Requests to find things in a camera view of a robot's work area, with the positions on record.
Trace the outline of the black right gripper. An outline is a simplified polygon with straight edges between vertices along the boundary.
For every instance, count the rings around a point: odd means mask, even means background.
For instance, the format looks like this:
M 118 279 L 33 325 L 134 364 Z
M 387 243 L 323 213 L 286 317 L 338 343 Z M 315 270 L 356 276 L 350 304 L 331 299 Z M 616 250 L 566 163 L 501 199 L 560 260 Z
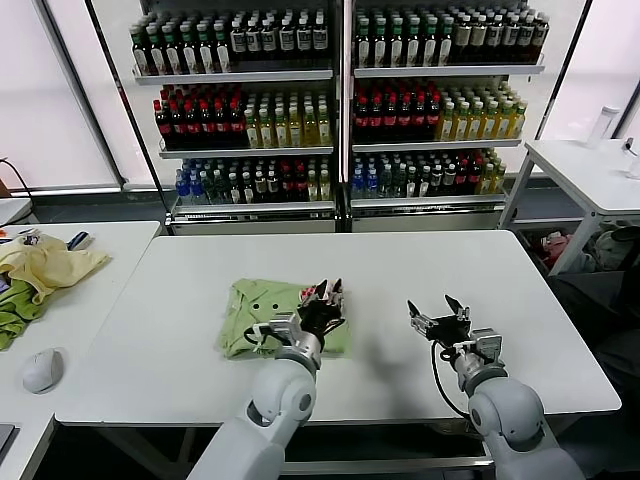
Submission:
M 425 333 L 428 340 L 435 341 L 444 348 L 452 348 L 455 344 L 470 339 L 470 307 L 462 305 L 447 294 L 444 297 L 451 315 L 428 317 L 422 314 L 411 300 L 407 301 L 407 306 L 410 325 L 416 332 Z

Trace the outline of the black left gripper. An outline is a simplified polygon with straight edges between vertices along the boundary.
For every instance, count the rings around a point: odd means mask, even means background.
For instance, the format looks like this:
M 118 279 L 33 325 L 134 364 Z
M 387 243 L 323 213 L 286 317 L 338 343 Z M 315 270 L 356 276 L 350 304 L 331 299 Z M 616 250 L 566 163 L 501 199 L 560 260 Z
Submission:
M 345 323 L 343 281 L 331 284 L 324 279 L 315 286 L 314 294 L 307 297 L 297 312 L 303 331 L 315 336 L 327 336 Z

